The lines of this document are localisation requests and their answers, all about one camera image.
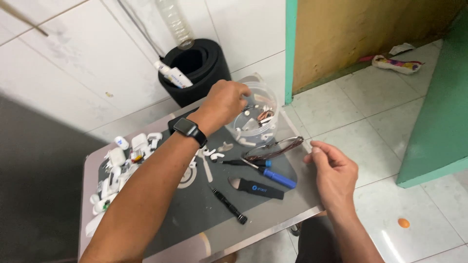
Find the black foam roll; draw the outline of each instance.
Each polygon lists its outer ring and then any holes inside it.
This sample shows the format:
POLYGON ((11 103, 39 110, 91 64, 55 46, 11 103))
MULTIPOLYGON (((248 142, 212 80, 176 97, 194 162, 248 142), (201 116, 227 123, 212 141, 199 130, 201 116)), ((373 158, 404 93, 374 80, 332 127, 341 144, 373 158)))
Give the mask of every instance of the black foam roll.
POLYGON ((162 62, 169 67, 177 67, 193 83, 188 88, 177 88, 159 73, 159 82, 182 108, 206 97, 217 81, 231 80, 221 47, 209 39, 195 39, 187 50, 175 47, 162 62))

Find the white label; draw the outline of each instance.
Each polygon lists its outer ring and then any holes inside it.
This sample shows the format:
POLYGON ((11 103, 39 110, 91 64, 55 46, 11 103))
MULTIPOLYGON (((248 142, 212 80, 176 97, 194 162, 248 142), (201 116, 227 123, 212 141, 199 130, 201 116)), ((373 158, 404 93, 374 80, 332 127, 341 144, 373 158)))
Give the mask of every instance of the white label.
POLYGON ((167 72, 166 78, 179 88, 187 88, 193 83, 176 67, 167 72))

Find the smartwatch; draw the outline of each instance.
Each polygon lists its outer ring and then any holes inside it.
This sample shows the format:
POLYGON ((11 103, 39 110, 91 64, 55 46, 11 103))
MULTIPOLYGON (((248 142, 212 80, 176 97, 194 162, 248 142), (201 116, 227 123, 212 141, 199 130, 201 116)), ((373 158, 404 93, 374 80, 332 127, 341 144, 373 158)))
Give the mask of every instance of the smartwatch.
POLYGON ((174 130, 186 137, 194 138, 200 144, 200 149, 208 142, 203 132, 198 129, 198 125, 186 118, 180 118, 174 124, 174 130))

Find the yellow wall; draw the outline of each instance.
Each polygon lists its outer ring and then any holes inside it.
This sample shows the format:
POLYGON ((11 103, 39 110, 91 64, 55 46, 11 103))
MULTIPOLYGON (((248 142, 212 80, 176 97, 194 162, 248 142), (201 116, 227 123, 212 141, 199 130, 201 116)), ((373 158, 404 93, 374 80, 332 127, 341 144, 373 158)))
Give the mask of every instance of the yellow wall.
POLYGON ((440 34, 464 0, 298 0, 293 91, 359 58, 440 34))

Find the blue screwdriver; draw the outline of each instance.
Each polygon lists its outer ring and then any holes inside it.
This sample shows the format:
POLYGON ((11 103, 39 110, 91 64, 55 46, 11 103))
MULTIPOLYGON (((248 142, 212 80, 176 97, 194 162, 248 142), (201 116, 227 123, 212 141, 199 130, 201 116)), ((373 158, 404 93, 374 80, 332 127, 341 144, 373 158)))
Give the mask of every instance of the blue screwdriver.
POLYGON ((248 162, 247 160, 245 160, 244 158, 241 158, 242 161, 244 161, 245 163, 247 163, 248 165, 252 166, 253 168, 257 169, 260 173, 262 173, 265 177, 267 178, 270 178, 272 179, 273 181, 277 182, 277 183, 280 183, 284 186, 286 186, 287 188, 290 188, 290 189, 294 189, 296 188, 296 182, 291 180, 291 179, 288 179, 280 174, 277 174, 275 172, 272 172, 270 170, 268 170, 267 168, 264 168, 264 167, 258 167, 257 165, 254 165, 250 162, 248 162))

